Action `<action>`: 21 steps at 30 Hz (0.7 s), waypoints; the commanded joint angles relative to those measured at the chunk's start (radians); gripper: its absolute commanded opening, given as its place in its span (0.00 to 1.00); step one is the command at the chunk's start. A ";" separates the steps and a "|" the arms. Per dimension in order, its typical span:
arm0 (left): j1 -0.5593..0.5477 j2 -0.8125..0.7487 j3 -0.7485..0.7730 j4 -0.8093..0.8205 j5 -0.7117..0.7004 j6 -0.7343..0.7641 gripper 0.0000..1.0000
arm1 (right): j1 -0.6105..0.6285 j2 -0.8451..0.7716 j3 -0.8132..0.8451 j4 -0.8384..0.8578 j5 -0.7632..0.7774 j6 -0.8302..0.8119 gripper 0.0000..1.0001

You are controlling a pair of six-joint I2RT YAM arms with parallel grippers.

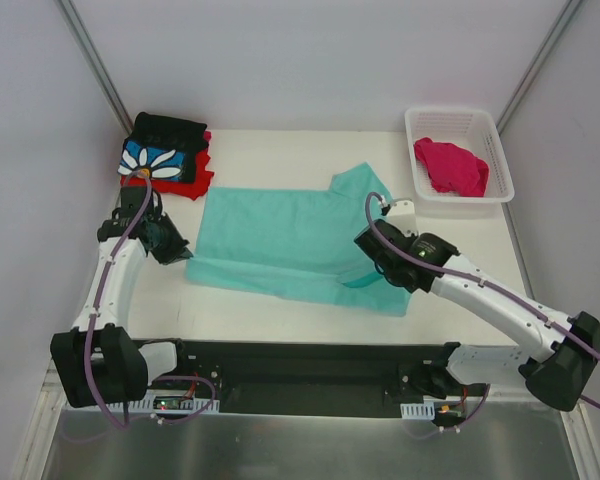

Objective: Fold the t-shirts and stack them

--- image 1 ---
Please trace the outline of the teal t shirt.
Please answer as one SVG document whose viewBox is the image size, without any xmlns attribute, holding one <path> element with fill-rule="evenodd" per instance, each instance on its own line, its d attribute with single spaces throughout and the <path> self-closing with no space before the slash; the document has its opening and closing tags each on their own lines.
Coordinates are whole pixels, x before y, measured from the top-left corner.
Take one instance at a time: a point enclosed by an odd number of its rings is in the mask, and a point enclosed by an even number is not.
<svg viewBox="0 0 600 480">
<path fill-rule="evenodd" d="M 390 285 L 355 245 L 392 194 L 366 163 L 333 176 L 326 190 L 213 187 L 193 257 L 194 284 L 285 300 L 406 313 L 409 293 Z"/>
</svg>

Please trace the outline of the white plastic basket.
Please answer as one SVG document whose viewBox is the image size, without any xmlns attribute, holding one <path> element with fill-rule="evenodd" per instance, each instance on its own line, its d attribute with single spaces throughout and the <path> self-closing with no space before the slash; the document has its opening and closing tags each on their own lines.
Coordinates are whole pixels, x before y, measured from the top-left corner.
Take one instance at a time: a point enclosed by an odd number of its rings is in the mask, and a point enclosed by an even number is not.
<svg viewBox="0 0 600 480">
<path fill-rule="evenodd" d="M 459 107 L 412 107 L 405 112 L 416 195 L 440 212 L 500 205 L 515 189 L 492 116 Z"/>
</svg>

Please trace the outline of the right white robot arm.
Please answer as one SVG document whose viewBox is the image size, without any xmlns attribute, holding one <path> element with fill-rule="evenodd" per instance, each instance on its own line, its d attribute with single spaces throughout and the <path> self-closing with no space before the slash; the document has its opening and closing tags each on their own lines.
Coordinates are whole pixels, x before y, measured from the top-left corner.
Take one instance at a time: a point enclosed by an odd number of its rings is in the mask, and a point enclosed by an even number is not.
<svg viewBox="0 0 600 480">
<path fill-rule="evenodd" d="M 453 394 L 463 385 L 524 386 L 545 405 L 571 411 L 600 362 L 600 322 L 587 312 L 570 316 L 521 296 L 474 265 L 456 246 L 432 233 L 412 233 L 382 201 L 354 240 L 391 285 L 448 300 L 514 341 L 512 347 L 452 345 L 430 369 L 432 387 Z"/>
</svg>

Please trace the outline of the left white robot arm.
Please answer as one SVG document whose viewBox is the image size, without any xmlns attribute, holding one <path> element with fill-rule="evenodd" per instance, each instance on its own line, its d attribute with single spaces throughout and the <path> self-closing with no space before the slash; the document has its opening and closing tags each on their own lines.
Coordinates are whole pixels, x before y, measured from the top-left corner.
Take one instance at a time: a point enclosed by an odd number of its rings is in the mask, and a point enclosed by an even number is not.
<svg viewBox="0 0 600 480">
<path fill-rule="evenodd" d="M 97 231 L 98 265 L 84 306 L 69 331 L 53 335 L 50 352 L 74 408 L 144 398 L 159 378 L 184 387 L 190 363 L 177 339 L 137 344 L 128 334 L 131 300 L 148 258 L 171 265 L 191 258 L 188 242 L 164 212 L 161 196 L 145 186 L 125 186 L 120 205 Z"/>
</svg>

